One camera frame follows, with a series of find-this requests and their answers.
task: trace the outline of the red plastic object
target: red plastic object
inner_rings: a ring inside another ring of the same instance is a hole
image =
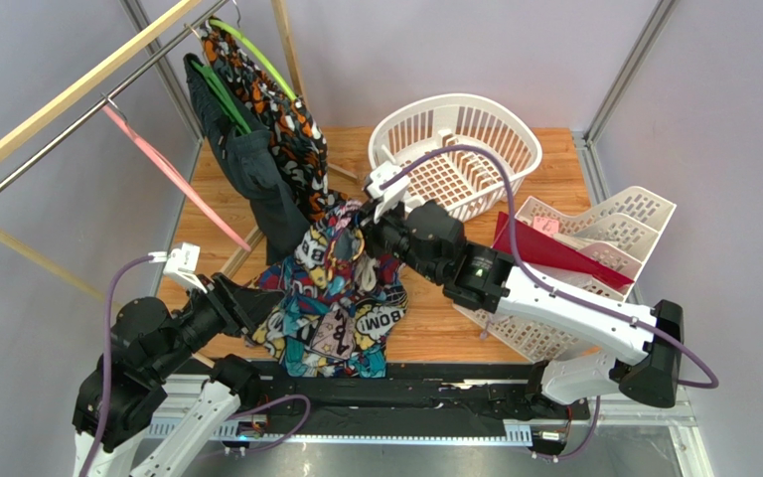
[[[499,217],[496,220],[493,248],[505,253],[511,253],[511,234],[506,227],[507,223],[508,214],[499,212]],[[523,261],[535,265],[587,273],[616,290],[634,283],[634,280],[622,273],[616,272],[582,255],[554,238],[541,234],[525,223],[516,219],[514,223],[517,227],[517,248],[520,250],[520,258]]]

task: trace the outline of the white wall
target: white wall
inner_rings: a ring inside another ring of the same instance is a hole
[[[763,475],[763,3],[681,2],[597,150],[612,191],[679,204],[640,286],[719,373],[689,394],[716,475]]]
[[[119,3],[0,1],[0,137],[135,34]],[[101,98],[139,56],[20,148],[0,179]],[[152,72],[119,97],[132,125],[190,173],[195,140]],[[104,114],[0,196],[0,228],[104,290],[126,261],[164,248],[182,195]],[[151,292],[155,265],[118,301]],[[71,420],[101,353],[102,307],[0,244],[0,476],[70,475]]]
[[[141,3],[156,18],[175,0]],[[289,79],[270,0],[238,3],[246,35]],[[323,125],[375,126],[412,101],[464,91],[500,102],[529,125],[581,130],[656,2],[287,3],[312,113]],[[231,3],[220,16],[234,23]],[[185,46],[198,48],[193,40]],[[177,62],[181,55],[174,56]]]

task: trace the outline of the white laundry basket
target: white laundry basket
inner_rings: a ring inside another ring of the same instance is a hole
[[[663,197],[642,187],[629,187],[578,216],[562,214],[543,201],[529,197],[515,217],[529,225],[534,217],[549,217],[560,222],[562,234],[609,240],[613,244],[594,243],[578,252],[636,281],[675,210],[676,205]],[[563,270],[538,269],[568,281]],[[616,301],[625,301],[634,286],[615,290],[593,277],[577,285]],[[553,360],[578,343],[568,333],[522,317],[492,316],[459,306],[455,309],[482,327],[490,320],[491,334],[533,362]]]
[[[406,166],[434,149],[468,144],[502,160],[514,193],[542,158],[531,130],[500,104],[474,94],[442,94],[409,104],[373,131],[368,155]],[[505,200],[502,177],[488,159],[467,151],[436,157],[410,174],[411,197],[434,199],[450,216],[468,221]]]

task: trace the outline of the metal rod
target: metal rod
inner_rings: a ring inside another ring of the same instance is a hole
[[[223,7],[228,0],[218,0],[206,13],[204,13],[201,17],[196,19],[194,21],[194,25],[200,25],[204,22],[206,22],[209,17],[217,13],[218,10],[220,10],[221,7]],[[94,104],[90,107],[87,111],[84,112],[82,116],[80,116],[76,121],[74,121],[70,126],[68,126],[64,131],[59,133],[58,136],[53,138],[52,141],[48,142],[47,145],[42,147],[38,152],[36,152],[32,157],[29,158],[26,162],[21,164],[17,169],[14,170],[11,174],[8,175],[5,179],[3,179],[0,182],[0,193],[4,191],[8,186],[14,183],[20,176],[26,173],[29,169],[32,168],[35,164],[41,161],[44,157],[46,157],[47,154],[49,154],[53,149],[55,149],[59,144],[64,142],[65,139],[70,137],[71,134],[74,133],[77,129],[82,127],[89,119],[93,117],[94,114],[97,114],[103,106],[105,106],[108,103],[109,99],[114,99],[115,96],[123,92],[127,87],[132,85],[138,78],[143,76],[144,73],[146,73],[150,68],[152,68],[153,65],[158,63],[159,60],[164,58],[168,53],[170,53],[171,50],[176,48],[177,45],[182,43],[182,41],[187,38],[191,32],[186,28],[182,31],[182,33],[176,35],[176,37],[167,43],[167,45],[164,45],[161,47],[160,50],[155,52],[155,55],[149,57],[149,60],[147,60],[143,65],[141,65],[137,70],[134,71],[131,75],[129,75],[126,79],[124,79],[120,84],[118,84],[114,89],[111,90],[106,96],[104,96],[99,102]]]
[[[596,111],[596,115],[593,116],[593,121],[590,122],[590,127],[584,133],[584,139],[588,143],[595,145],[602,135],[602,131],[605,129],[608,119],[611,118],[611,114],[617,107],[620,99],[623,97],[623,93],[628,88],[631,81],[634,79],[640,64],[646,58],[647,54],[652,50],[652,46],[655,44],[655,40],[658,35],[664,30],[664,26],[667,24],[667,20],[670,19],[670,15],[676,8],[679,0],[658,0],[658,4],[655,5],[655,9],[649,16],[649,20],[643,27],[643,31],[635,42],[634,47],[629,53],[623,68],[614,79],[614,83],[611,85],[611,89],[605,95],[605,99],[599,106],[599,110]]]

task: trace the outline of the floor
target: floor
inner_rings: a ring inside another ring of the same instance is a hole
[[[329,161],[364,177],[370,171],[367,145],[371,127],[327,128],[323,131],[329,143]],[[566,214],[579,214],[590,207],[575,146],[568,129],[534,129],[543,149],[540,166],[529,175],[515,197],[517,207],[528,196],[537,196]],[[337,174],[329,174],[330,187],[363,198],[361,187]],[[246,199],[226,181],[211,150],[203,149],[192,181],[203,199],[242,237],[254,227],[254,218]],[[466,223],[467,238],[481,243],[493,241],[493,230],[499,210],[507,210],[500,202],[493,210]],[[188,241],[202,248],[198,273],[218,271],[236,245],[220,232],[195,206],[186,203],[174,242]],[[233,277],[244,283],[264,268],[263,243]],[[479,339],[481,329],[452,309],[451,301],[441,289],[406,270],[402,282],[410,294],[410,307],[403,320],[396,324],[387,345],[389,361],[433,361],[458,363],[522,363],[525,358],[499,340]],[[159,295],[171,309],[181,308],[187,301],[177,284],[165,280]],[[223,335],[202,350],[213,358],[233,353],[244,358],[268,358],[263,348],[247,348],[240,339]]]

